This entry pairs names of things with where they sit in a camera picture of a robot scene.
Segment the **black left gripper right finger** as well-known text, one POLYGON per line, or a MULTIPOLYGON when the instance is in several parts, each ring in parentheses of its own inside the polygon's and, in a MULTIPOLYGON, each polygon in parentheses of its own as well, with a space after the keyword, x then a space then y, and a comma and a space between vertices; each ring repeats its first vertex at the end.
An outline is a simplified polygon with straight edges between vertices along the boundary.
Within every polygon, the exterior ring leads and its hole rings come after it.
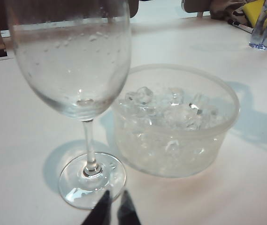
POLYGON ((117 211, 119 225, 141 225, 136 208, 128 190, 124 190, 121 203, 117 211))

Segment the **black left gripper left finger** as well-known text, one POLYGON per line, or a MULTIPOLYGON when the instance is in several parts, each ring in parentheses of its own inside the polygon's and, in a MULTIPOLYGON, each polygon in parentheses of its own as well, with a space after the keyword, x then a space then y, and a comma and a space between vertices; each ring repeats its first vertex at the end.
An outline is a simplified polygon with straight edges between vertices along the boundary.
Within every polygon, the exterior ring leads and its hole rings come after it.
POLYGON ((107 190, 83 221, 82 225, 109 225, 111 223, 112 197, 107 190))

